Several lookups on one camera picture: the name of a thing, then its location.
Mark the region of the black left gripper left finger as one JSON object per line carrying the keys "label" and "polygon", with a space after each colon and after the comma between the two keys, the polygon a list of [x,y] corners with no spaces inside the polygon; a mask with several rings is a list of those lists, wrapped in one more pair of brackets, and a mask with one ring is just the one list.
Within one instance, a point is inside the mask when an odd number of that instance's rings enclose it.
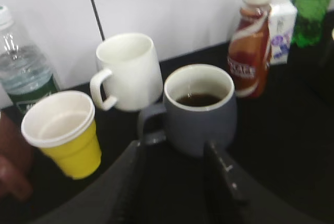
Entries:
{"label": "black left gripper left finger", "polygon": [[145,158],[143,141],[132,141],[83,192],[32,223],[135,223],[134,198]]}

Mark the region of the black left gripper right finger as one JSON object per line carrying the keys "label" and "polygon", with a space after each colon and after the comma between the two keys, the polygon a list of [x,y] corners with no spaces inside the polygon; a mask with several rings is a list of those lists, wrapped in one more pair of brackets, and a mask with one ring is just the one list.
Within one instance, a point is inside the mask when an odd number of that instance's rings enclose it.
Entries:
{"label": "black left gripper right finger", "polygon": [[204,145],[209,223],[319,223],[260,185],[216,142]]}

